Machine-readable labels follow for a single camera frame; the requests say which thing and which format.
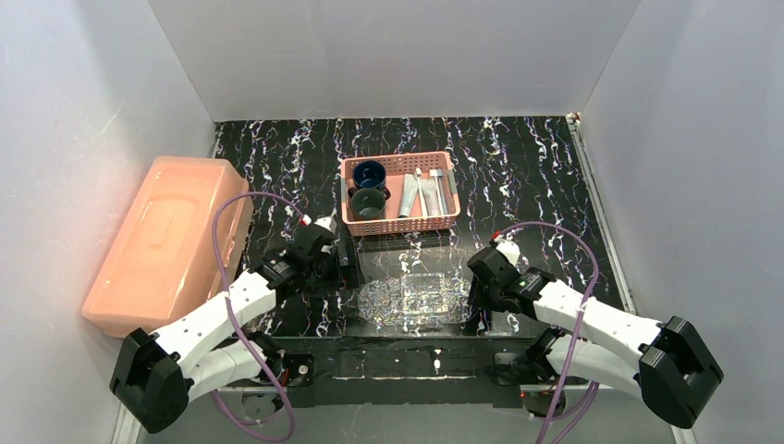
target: dark blue cup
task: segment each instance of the dark blue cup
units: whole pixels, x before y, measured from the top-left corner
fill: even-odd
[[[374,160],[366,160],[356,167],[351,175],[357,188],[349,189],[349,197],[358,190],[370,188],[379,190],[389,199],[389,190],[386,188],[386,168]]]

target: dark green cup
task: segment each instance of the dark green cup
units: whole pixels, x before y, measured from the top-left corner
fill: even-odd
[[[383,219],[386,214],[386,195],[375,188],[362,188],[351,196],[349,205],[354,220]]]

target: pink plastic basket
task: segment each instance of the pink plastic basket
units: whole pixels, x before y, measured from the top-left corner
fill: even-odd
[[[348,189],[355,186],[351,178],[356,167],[366,160],[374,160],[386,169],[386,187],[392,194],[386,201],[386,219],[355,221],[349,210]],[[422,217],[422,207],[419,196],[414,201],[411,217],[398,218],[400,200],[403,193],[403,180],[406,174],[413,174],[419,167],[422,169],[423,179],[430,178],[430,170],[441,168],[444,177],[441,178],[441,189],[447,197],[448,212],[444,216]],[[431,231],[436,229],[449,229],[454,225],[455,219],[460,214],[458,188],[455,185],[455,173],[449,154],[444,151],[417,154],[377,155],[373,157],[353,157],[344,159],[340,163],[341,180],[341,208],[343,222],[349,227],[351,236],[370,236],[373,234],[412,233],[414,231]]]

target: plastic box lid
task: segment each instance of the plastic box lid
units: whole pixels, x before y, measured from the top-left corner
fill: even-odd
[[[167,325],[214,296],[219,275],[211,239],[213,217],[223,202],[247,190],[248,181],[226,160],[155,159],[82,314],[106,334],[124,337],[137,327],[150,332]],[[230,276],[239,264],[252,208],[250,199],[239,200],[218,224]]]

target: red wire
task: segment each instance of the red wire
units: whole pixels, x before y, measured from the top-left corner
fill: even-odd
[[[288,381],[288,371],[291,370],[290,368],[286,369],[286,373],[283,375],[283,381],[281,381],[280,385],[285,386],[286,382]]]

